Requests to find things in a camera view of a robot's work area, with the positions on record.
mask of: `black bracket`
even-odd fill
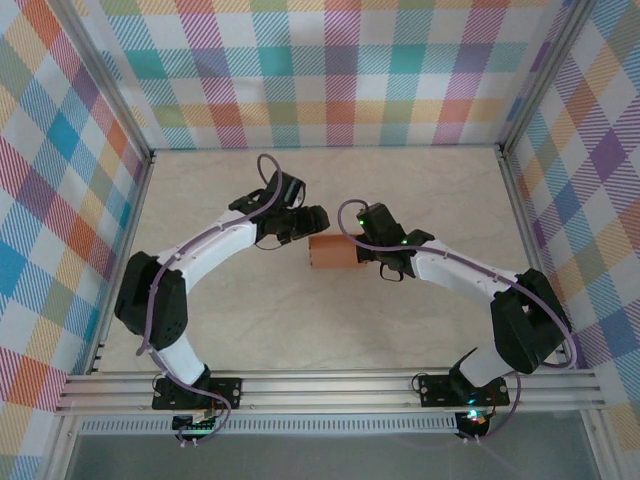
[[[475,438],[484,437],[489,432],[489,426],[491,424],[491,417],[482,417],[481,419],[473,418],[466,413],[456,413],[456,425],[459,433],[456,433],[457,437],[469,439],[469,437]]]
[[[503,407],[509,405],[509,391],[504,378],[496,378],[482,388],[469,392],[464,401],[451,386],[449,375],[418,375],[418,393],[422,407]]]
[[[232,410],[240,407],[242,396],[241,378],[205,378],[194,384],[195,388],[216,393],[226,398]],[[168,378],[159,378],[154,385],[154,397],[151,402],[153,410],[209,410],[225,408],[219,400],[205,395],[198,395],[176,385]]]
[[[356,239],[367,245],[377,247],[418,247],[428,241],[435,240],[433,235],[422,230],[413,230],[407,234],[402,225],[395,221],[387,206],[382,203],[375,203],[362,209],[356,215],[356,218],[364,230],[364,234],[358,235]],[[401,279],[404,278],[404,275],[415,278],[415,273],[411,266],[411,257],[416,252],[416,250],[376,252],[367,248],[356,247],[358,263],[379,261],[382,265],[386,265],[389,270],[399,272]]]
[[[144,252],[133,255],[120,285],[115,314],[135,335],[144,333],[149,289],[162,265]],[[168,270],[160,279],[149,342],[156,350],[172,345],[187,328],[187,291],[182,272]]]

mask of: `marble-pattern surface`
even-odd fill
[[[387,204],[410,231],[426,230],[483,262],[527,262],[490,148],[305,149],[272,153],[303,179],[307,204],[330,214],[342,201]],[[217,220],[261,181],[258,152],[161,152],[133,252],[157,253]],[[357,207],[346,224],[359,231]],[[240,252],[189,296],[189,338],[212,369],[450,366],[492,341],[487,306],[407,278],[385,282],[378,267],[314,270],[308,241]],[[151,370],[140,343],[114,319],[101,371]]]

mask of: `colorful checkered wall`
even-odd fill
[[[0,478],[35,476],[142,162],[44,0],[0,0]]]
[[[562,7],[560,7],[560,10],[556,14],[556,18],[553,20],[553,24],[551,25],[551,28],[547,32],[547,36],[545,37],[544,42],[542,43],[542,47],[540,47],[540,50],[538,51],[538,55],[536,55],[535,60],[531,64],[529,73],[527,73],[525,81],[522,83],[522,86],[520,87],[520,91],[518,92],[518,96],[516,97],[515,101],[513,102],[513,105],[511,106],[511,110],[509,111],[507,120],[502,126],[502,130],[500,132],[500,135],[498,136],[496,143],[504,144],[507,138],[507,135],[511,130],[511,127],[513,126],[514,120],[520,114],[520,111],[523,108],[523,104],[525,100],[527,99],[529,94],[531,94],[531,92],[533,91],[535,86],[535,81],[538,79],[540,70],[548,61],[548,55],[551,52],[551,46],[553,45],[553,42],[556,40],[562,27],[567,21],[567,17],[569,16],[571,7],[575,2],[576,0],[563,0]]]
[[[193,149],[493,144],[568,1],[74,4],[148,141]]]
[[[513,159],[545,268],[640,472],[640,0],[600,0]]]

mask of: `metal corner post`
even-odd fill
[[[516,145],[524,135],[535,111],[540,106],[542,99],[560,71],[565,58],[567,58],[571,47],[578,38],[578,35],[580,35],[582,27],[589,19],[598,1],[599,0],[573,0],[567,20],[562,26],[562,30],[555,42],[551,45],[544,66],[538,73],[533,88],[525,99],[518,115],[513,120],[511,130],[507,133],[503,145],[503,153],[506,156],[513,153]]]
[[[145,139],[138,122],[129,110],[113,75],[111,75],[100,52],[96,49],[91,36],[84,28],[82,20],[71,4],[71,0],[48,0],[48,4],[65,33],[71,39],[71,43],[78,51],[82,63],[84,63],[100,93],[107,100],[109,107],[111,107],[129,139],[143,158],[151,159],[153,157],[153,149]]]
[[[544,272],[540,248],[535,240],[531,223],[528,220],[522,195],[517,188],[509,157],[505,155],[500,145],[495,146],[495,152],[527,260],[532,267]],[[564,352],[557,353],[562,356],[561,360],[566,360]],[[602,478],[607,480],[633,478],[626,467],[620,447],[611,430],[607,411],[605,409],[584,409],[581,410],[581,414],[591,451]]]
[[[142,215],[142,207],[144,206],[144,200],[149,189],[149,182],[151,181],[153,167],[153,159],[145,163],[142,178],[140,180],[140,185],[138,187],[138,192],[131,208],[131,216],[129,218],[129,221],[127,222],[125,236],[120,247],[120,251],[117,252],[118,257],[116,259],[116,265],[113,270],[114,273],[111,275],[111,279],[109,280],[109,285],[107,287],[108,290],[106,300],[104,302],[104,305],[102,305],[100,318],[98,319],[98,325],[96,326],[96,331],[93,336],[91,346],[88,350],[89,354],[83,366],[82,371],[86,372],[87,374],[90,374],[92,372],[93,363],[96,359],[96,352],[106,341],[107,335],[109,333],[109,326],[111,325],[113,311],[118,296],[117,289],[120,286],[122,277],[124,277],[127,261],[131,253],[131,247],[133,246],[133,239],[135,238],[135,234],[138,229],[138,223],[140,222],[140,216]]]

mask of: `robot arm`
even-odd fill
[[[186,335],[187,295],[209,272],[235,253],[275,235],[284,245],[321,232],[329,227],[327,213],[320,206],[303,207],[306,186],[301,180],[282,173],[280,197],[265,212],[242,221],[271,199],[277,187],[274,173],[265,189],[256,190],[229,205],[216,225],[236,221],[232,226],[206,235],[180,255],[184,245],[192,240],[150,256],[138,252],[127,264],[116,302],[115,314],[136,335],[142,335],[146,322],[150,285],[162,265],[174,261],[162,275],[155,297],[153,323],[149,343],[157,352],[168,372],[186,385],[201,389],[210,372],[197,357]]]
[[[421,230],[405,233],[387,207],[377,203],[357,215],[364,230],[356,240],[374,247],[411,247],[402,251],[373,251],[357,247],[358,261],[379,261],[404,275],[437,283],[461,292],[491,312],[494,342],[465,355],[449,372],[450,386],[466,401],[482,388],[512,371],[533,373],[564,341],[564,334],[542,308],[506,279],[532,292],[546,303],[567,329],[569,322],[546,277],[530,269],[516,274],[484,265],[454,252]]]

